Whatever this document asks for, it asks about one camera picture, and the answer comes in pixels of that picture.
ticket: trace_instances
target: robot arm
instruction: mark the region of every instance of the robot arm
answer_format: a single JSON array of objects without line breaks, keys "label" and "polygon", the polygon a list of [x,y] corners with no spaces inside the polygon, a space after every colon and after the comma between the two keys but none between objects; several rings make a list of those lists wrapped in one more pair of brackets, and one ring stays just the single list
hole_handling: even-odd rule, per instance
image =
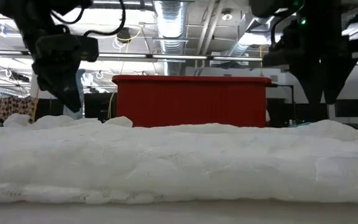
[{"label": "robot arm", "polygon": [[84,35],[73,35],[67,26],[56,25],[51,15],[64,22],[55,12],[65,15],[80,6],[78,18],[66,22],[74,24],[92,3],[92,0],[0,0],[0,14],[14,20],[31,53],[34,60],[32,68],[37,74],[40,90],[49,91],[73,112],[81,107],[76,71],[82,60],[95,62],[99,56],[98,40],[88,35],[117,34],[125,23],[124,3],[120,1],[121,25],[110,33],[89,30]]},{"label": "robot arm", "polygon": [[333,104],[358,61],[358,39],[342,36],[341,0],[250,0],[256,17],[281,20],[296,13],[297,19],[283,30],[263,57],[265,67],[288,65],[310,103]]}]

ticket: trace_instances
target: metal beam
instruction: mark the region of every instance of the metal beam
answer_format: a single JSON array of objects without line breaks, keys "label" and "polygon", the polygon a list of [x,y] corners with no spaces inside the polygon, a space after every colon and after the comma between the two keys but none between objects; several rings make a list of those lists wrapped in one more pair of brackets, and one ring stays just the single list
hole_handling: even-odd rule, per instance
[{"label": "metal beam", "polygon": [[[0,57],[9,58],[31,58],[29,52],[0,50]],[[119,53],[100,53],[99,60],[120,60],[126,61],[131,59],[141,60],[158,60],[158,59],[174,59],[174,60],[220,60],[233,62],[261,62],[260,57],[225,57],[212,55],[162,55],[162,54],[119,54]]]}]

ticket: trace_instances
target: black cable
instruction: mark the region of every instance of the black cable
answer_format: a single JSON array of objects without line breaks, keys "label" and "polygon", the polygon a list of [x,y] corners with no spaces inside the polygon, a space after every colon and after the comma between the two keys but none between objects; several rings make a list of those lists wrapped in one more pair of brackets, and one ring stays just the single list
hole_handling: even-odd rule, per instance
[{"label": "black cable", "polygon": [[272,41],[272,44],[271,46],[274,47],[276,45],[276,26],[281,23],[284,19],[290,17],[293,13],[287,15],[287,16],[284,16],[284,17],[281,17],[275,24],[273,24],[272,26],[272,30],[270,31],[270,40]]},{"label": "black cable", "polygon": [[78,21],[81,20],[82,18],[82,15],[84,14],[84,11],[85,11],[85,1],[82,0],[82,4],[81,4],[81,12],[80,14],[77,16],[77,18],[73,21],[73,22],[67,22],[65,21],[64,19],[60,18],[60,16],[58,16],[55,12],[51,12],[51,15],[56,18],[58,21],[64,23],[64,24],[69,24],[69,25],[72,25],[72,24],[76,24]]},{"label": "black cable", "polygon": [[122,17],[121,17],[121,23],[119,24],[119,27],[112,31],[112,32],[101,32],[101,31],[97,31],[97,30],[88,30],[84,33],[84,36],[88,36],[90,34],[98,34],[98,35],[115,35],[118,34],[118,32],[120,32],[124,26],[125,26],[125,20],[126,20],[126,12],[125,12],[125,5],[124,5],[124,1],[123,0],[119,0],[119,4],[121,6],[121,10],[122,10]]},{"label": "black cable", "polygon": [[288,13],[287,15],[281,17],[275,24],[273,24],[272,29],[270,30],[270,40],[272,42],[272,44],[271,44],[272,47],[274,47],[274,45],[276,44],[276,37],[275,37],[276,26],[279,23],[281,23],[284,19],[286,19],[286,18],[290,17],[292,14],[297,13],[298,11],[300,11],[305,6],[305,2],[306,2],[306,0],[303,0],[303,4],[299,9],[297,9],[295,11],[292,11],[292,12]]}]

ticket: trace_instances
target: red box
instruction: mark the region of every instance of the red box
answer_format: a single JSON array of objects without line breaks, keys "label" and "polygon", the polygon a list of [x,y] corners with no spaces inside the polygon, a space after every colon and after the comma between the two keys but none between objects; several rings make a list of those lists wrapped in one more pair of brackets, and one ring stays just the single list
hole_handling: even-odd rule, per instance
[{"label": "red box", "polygon": [[265,127],[265,77],[116,75],[117,114],[137,127],[219,123]]}]

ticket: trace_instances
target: electrical cable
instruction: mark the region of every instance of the electrical cable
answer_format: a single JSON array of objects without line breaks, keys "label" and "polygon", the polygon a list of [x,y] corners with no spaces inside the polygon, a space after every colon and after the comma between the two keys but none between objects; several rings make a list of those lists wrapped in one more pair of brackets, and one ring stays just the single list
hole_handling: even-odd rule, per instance
[{"label": "electrical cable", "polygon": [[126,21],[126,12],[125,12],[124,1],[119,0],[119,4],[121,6],[122,16],[121,16],[121,23],[119,24],[119,27],[116,30],[114,30],[112,32],[101,32],[98,30],[88,30],[84,33],[84,36],[88,36],[90,34],[98,34],[98,35],[116,35],[116,34],[118,34],[118,32],[120,32],[124,28],[125,21]]},{"label": "electrical cable", "polygon": [[38,105],[38,102],[39,102],[39,91],[40,89],[37,88],[37,93],[35,95],[35,102],[34,102],[34,110],[32,110],[32,114],[31,114],[31,122],[34,123],[35,122],[35,114],[37,113],[37,105]]},{"label": "electrical cable", "polygon": [[276,44],[276,36],[275,36],[276,26],[279,23],[281,23],[284,19],[290,17],[292,14],[297,13],[297,12],[299,12],[299,10],[303,9],[303,6],[305,6],[305,1],[306,0],[303,0],[303,4],[299,9],[294,10],[294,11],[290,11],[288,14],[285,14],[283,17],[281,17],[275,24],[273,24],[272,29],[270,31],[270,40],[272,42],[272,44],[271,44],[272,47],[274,47],[275,44]]},{"label": "electrical cable", "polygon": [[114,47],[115,49],[118,49],[121,53],[121,49],[123,47],[125,47],[125,44],[120,44],[118,41],[117,41],[117,37],[114,38],[113,42],[112,42],[112,47]]},{"label": "electrical cable", "polygon": [[75,24],[77,23],[78,21],[81,20],[83,14],[84,14],[84,11],[85,11],[85,0],[82,0],[82,4],[81,4],[81,11],[80,11],[80,14],[77,16],[77,18],[73,21],[73,22],[67,22],[65,21],[64,19],[62,19],[61,17],[59,17],[55,12],[51,12],[51,15],[56,18],[58,21],[64,23],[64,24]]},{"label": "electrical cable", "polygon": [[[130,42],[128,41],[127,49],[126,49],[125,53],[128,53],[129,43]],[[121,71],[119,72],[120,75],[122,75],[122,71],[124,70],[124,64],[125,64],[125,62],[122,62]],[[109,109],[108,109],[108,112],[107,112],[108,119],[111,119],[111,103],[112,103],[113,96],[114,96],[114,93],[112,93],[111,97],[110,97]]]},{"label": "electrical cable", "polygon": [[103,78],[103,74],[101,73],[101,71],[96,72],[96,78],[97,79],[102,79]]},{"label": "electrical cable", "polygon": [[[259,46],[259,57],[262,58],[262,46]],[[260,62],[260,73],[259,73],[259,76],[264,76],[264,73],[263,73],[263,63]]]}]

